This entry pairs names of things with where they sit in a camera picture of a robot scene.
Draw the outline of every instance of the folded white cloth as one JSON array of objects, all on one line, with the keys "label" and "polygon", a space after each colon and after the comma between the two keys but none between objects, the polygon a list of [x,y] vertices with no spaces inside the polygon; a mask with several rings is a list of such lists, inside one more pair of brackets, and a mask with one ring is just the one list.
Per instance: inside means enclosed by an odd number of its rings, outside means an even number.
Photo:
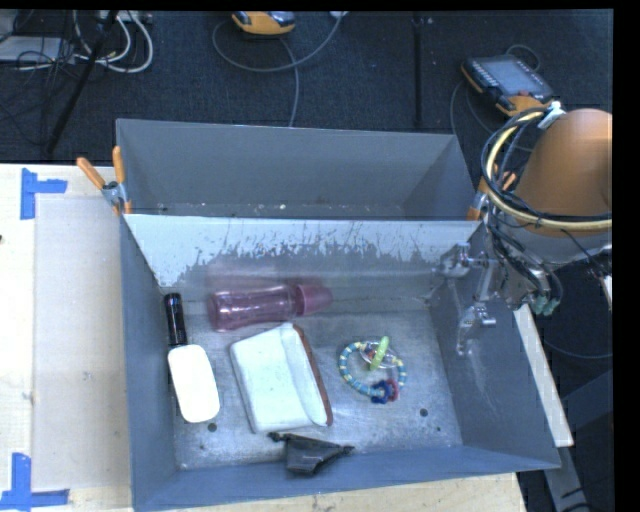
[{"label": "folded white cloth", "polygon": [[231,346],[231,361],[254,432],[333,422],[322,378],[299,327],[284,323],[238,341]]}]

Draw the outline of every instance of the white soap bar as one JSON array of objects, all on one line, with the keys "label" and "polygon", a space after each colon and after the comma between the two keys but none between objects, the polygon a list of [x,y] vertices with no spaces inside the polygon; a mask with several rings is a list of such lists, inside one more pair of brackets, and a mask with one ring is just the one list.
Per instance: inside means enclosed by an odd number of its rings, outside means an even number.
[{"label": "white soap bar", "polygon": [[173,348],[168,356],[180,413],[190,423],[207,421],[220,411],[216,380],[207,353],[200,345]]}]

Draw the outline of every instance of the pink plastic bottle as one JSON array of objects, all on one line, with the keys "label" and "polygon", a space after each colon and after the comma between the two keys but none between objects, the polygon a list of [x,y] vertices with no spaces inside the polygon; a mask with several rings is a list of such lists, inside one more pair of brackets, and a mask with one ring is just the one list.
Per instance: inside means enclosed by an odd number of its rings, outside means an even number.
[{"label": "pink plastic bottle", "polygon": [[331,290],[315,285],[277,285],[256,290],[220,291],[207,302],[216,331],[232,331],[263,322],[286,322],[327,308]]}]

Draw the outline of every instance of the gray bin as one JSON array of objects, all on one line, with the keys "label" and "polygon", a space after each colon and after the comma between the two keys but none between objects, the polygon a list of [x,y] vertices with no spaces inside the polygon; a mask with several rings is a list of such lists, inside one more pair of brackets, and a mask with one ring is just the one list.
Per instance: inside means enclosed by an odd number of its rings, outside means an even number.
[{"label": "gray bin", "polygon": [[[160,510],[538,470],[560,464],[512,312],[456,352],[479,275],[442,282],[440,257],[482,245],[465,220],[473,188],[452,135],[120,119],[134,213],[121,224],[122,290],[136,510]],[[295,434],[354,446],[312,477],[287,471],[285,444],[254,434],[229,345],[275,325],[214,332],[205,301],[231,284],[329,286],[328,309],[295,320],[334,413]],[[220,414],[185,423],[167,364],[162,296],[185,300],[187,332],[212,362]],[[389,335],[408,379],[373,404],[337,357]]]}]

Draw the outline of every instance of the white sponge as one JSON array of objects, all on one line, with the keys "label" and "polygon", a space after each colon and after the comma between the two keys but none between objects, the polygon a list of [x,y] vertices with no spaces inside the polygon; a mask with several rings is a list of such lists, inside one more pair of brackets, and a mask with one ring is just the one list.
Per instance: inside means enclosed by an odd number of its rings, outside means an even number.
[{"label": "white sponge", "polygon": [[167,356],[180,413],[190,423],[208,421],[220,411],[211,363],[200,345],[173,348]]},{"label": "white sponge", "polygon": [[254,432],[332,424],[331,406],[300,328],[285,323],[238,341],[231,346],[231,361]]}]

